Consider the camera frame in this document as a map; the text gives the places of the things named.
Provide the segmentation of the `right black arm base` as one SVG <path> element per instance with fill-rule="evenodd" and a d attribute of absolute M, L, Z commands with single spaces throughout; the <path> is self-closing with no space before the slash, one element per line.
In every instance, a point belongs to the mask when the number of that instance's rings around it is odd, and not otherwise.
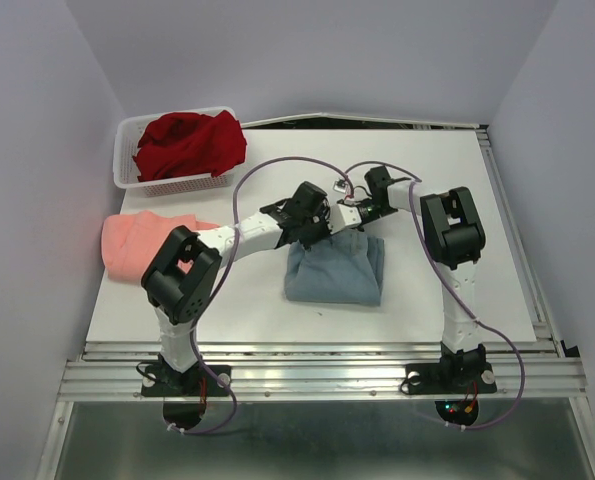
<path fill-rule="evenodd" d="M 409 396 L 457 395 L 474 392 L 493 394 L 498 391 L 495 381 L 486 383 L 482 374 L 492 371 L 491 365 L 484 369 L 448 372 L 438 363 L 412 363 L 405 365 L 405 376 L 399 391 Z"/>

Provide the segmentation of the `light blue denim skirt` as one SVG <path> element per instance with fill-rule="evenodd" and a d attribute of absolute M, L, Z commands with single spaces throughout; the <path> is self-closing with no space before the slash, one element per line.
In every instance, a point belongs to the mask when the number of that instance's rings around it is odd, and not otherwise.
<path fill-rule="evenodd" d="M 357 230 L 345 230 L 306 249 L 289 248 L 284 295 L 292 302 L 381 304 L 385 242 Z"/>

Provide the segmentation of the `red skirt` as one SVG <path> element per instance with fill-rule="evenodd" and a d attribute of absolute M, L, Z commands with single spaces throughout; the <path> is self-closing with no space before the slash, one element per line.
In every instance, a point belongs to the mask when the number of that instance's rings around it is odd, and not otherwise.
<path fill-rule="evenodd" d="M 246 149 L 241 124 L 231 113 L 172 112 L 146 126 L 133 161 L 141 182 L 218 177 L 242 164 Z"/>

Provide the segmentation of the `pink pleated skirt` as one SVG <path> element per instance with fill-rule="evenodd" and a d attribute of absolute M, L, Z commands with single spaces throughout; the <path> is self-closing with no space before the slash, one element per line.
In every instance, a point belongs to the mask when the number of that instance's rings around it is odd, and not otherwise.
<path fill-rule="evenodd" d="M 101 232 L 101 256 L 108 277 L 139 285 L 169 233 L 179 226 L 191 231 L 218 227 L 192 214 L 163 217 L 148 210 L 106 218 Z"/>

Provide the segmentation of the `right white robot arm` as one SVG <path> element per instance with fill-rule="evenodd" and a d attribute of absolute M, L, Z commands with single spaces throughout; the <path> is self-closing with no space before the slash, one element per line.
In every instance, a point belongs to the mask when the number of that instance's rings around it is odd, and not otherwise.
<path fill-rule="evenodd" d="M 476 266 L 486 235 L 471 191 L 425 192 L 410 176 L 391 177 L 385 166 L 364 174 L 369 197 L 359 203 L 362 223 L 398 210 L 412 214 L 423 252 L 442 285 L 440 358 L 408 364 L 401 391 L 408 395 L 462 393 L 482 383 L 490 368 L 474 314 Z"/>

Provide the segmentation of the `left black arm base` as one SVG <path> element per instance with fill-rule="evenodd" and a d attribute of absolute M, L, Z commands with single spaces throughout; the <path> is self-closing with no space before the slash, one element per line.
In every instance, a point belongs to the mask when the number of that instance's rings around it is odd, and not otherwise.
<path fill-rule="evenodd" d="M 146 398 L 228 397 L 217 380 L 198 365 L 180 373 L 163 361 L 140 362 L 136 366 L 141 376 L 141 395 Z"/>

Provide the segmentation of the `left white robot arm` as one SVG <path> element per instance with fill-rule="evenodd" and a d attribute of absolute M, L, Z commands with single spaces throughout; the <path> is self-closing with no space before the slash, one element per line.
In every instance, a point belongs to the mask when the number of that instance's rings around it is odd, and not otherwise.
<path fill-rule="evenodd" d="M 166 237 L 141 279 L 159 323 L 161 350 L 137 368 L 146 397 L 195 395 L 213 382 L 200 371 L 191 347 L 198 320 L 225 282 L 235 261 L 329 235 L 327 194 L 310 182 L 232 225 L 195 232 L 185 226 Z"/>

